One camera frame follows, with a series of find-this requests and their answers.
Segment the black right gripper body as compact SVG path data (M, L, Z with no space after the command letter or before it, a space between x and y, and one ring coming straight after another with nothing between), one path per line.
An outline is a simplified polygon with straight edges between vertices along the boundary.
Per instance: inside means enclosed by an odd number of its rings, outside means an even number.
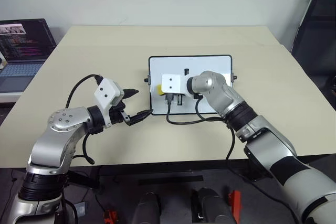
M175 104L177 106L182 106L183 105L183 101L184 101L184 94L180 94L180 93L166 93L165 94L165 100L167 104Z

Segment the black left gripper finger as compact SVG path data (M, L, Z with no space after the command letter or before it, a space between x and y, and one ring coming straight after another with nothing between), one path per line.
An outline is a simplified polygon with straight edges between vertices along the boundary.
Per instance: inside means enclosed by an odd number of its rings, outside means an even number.
M132 126L134 124L137 124L141 121L143 121L144 119L146 119L151 113L152 113L153 110L143 110L143 111L140 111L138 112L136 115L134 116L127 116L127 119L125 120L125 123L128 125L128 126Z
M137 89L123 89L123 92L123 99L128 99L137 94L139 91Z

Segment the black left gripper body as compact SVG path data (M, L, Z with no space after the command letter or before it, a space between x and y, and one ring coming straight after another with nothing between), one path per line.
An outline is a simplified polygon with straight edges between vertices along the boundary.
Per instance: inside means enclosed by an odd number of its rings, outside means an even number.
M125 104L123 101L120 101L117 105L112 106L109 109L109 117L111 124L117 124L125 122L126 124L130 123L130 117L124 111Z

